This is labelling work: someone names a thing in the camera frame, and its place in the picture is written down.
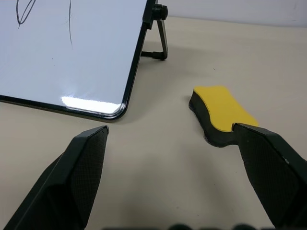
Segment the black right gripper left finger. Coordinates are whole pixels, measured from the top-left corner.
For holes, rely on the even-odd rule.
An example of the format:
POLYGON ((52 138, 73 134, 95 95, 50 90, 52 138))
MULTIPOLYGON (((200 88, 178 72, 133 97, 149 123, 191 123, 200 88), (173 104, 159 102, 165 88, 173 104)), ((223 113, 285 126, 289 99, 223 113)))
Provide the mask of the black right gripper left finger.
POLYGON ((75 136, 42 172, 6 230, 83 230, 99 188, 108 126, 75 136))

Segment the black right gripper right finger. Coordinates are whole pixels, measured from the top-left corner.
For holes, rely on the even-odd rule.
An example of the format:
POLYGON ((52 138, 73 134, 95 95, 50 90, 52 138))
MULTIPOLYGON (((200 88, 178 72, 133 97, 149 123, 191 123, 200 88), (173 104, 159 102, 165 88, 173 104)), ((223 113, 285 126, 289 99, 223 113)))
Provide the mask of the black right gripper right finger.
POLYGON ((248 179, 276 228, 307 227, 307 161, 279 134, 234 124, 248 179))

